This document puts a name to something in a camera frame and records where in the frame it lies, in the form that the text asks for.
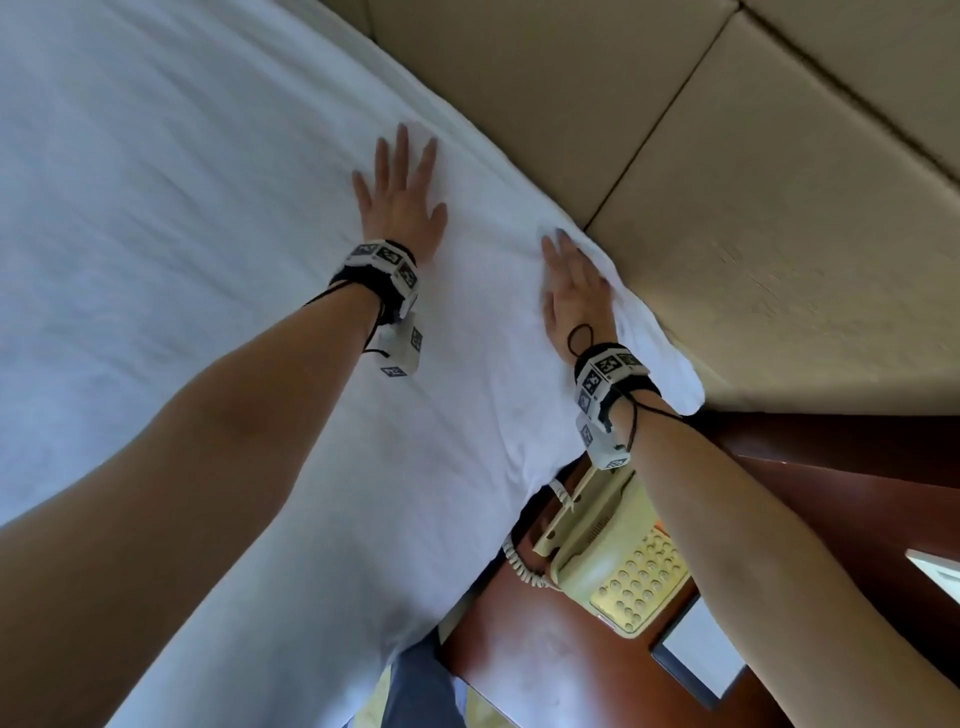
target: telephone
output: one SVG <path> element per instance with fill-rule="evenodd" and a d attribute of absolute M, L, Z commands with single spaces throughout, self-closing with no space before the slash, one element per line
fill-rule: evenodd
<path fill-rule="evenodd" d="M 639 635 L 690 577 L 632 467 L 591 468 L 534 546 L 554 585 L 621 637 Z"/>

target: white bedsheet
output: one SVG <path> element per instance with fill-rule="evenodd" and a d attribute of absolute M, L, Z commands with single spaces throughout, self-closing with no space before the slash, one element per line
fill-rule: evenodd
<path fill-rule="evenodd" d="M 0 522 L 324 287 L 358 240 L 349 172 L 378 135 L 403 120 L 416 147 L 441 139 L 450 223 L 424 271 L 420 371 L 361 362 L 287 506 L 116 726 L 339 728 L 582 450 L 540 320 L 539 233 L 572 223 L 367 39 L 286 5 L 0 10 Z M 615 284 L 624 342 L 696 410 L 689 363 L 576 239 Z"/>

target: gray pants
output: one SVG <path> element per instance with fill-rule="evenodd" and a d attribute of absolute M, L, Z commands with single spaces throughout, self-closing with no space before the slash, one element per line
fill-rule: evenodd
<path fill-rule="evenodd" d="M 467 683 L 440 664 L 439 647 L 434 630 L 396 659 L 380 728 L 467 728 Z"/>

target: forearm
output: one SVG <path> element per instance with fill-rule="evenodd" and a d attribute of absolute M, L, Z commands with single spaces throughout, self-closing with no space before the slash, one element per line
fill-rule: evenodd
<path fill-rule="evenodd" d="M 106 722 L 287 499 L 378 308 L 352 285 L 297 311 L 0 529 L 7 724 Z"/>
<path fill-rule="evenodd" d="M 652 393 L 635 396 L 669 411 Z M 632 418 L 621 400 L 617 431 L 629 432 Z M 918 710 L 935 724 L 956 709 L 946 678 L 809 527 L 722 450 L 640 411 L 632 463 L 711 612 L 797 725 L 902 725 Z"/>

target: telephone handset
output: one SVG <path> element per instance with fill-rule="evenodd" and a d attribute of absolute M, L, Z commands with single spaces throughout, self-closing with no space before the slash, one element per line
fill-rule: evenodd
<path fill-rule="evenodd" d="M 689 578 L 631 467 L 591 468 L 534 546 L 550 578 L 622 637 L 639 635 Z"/>

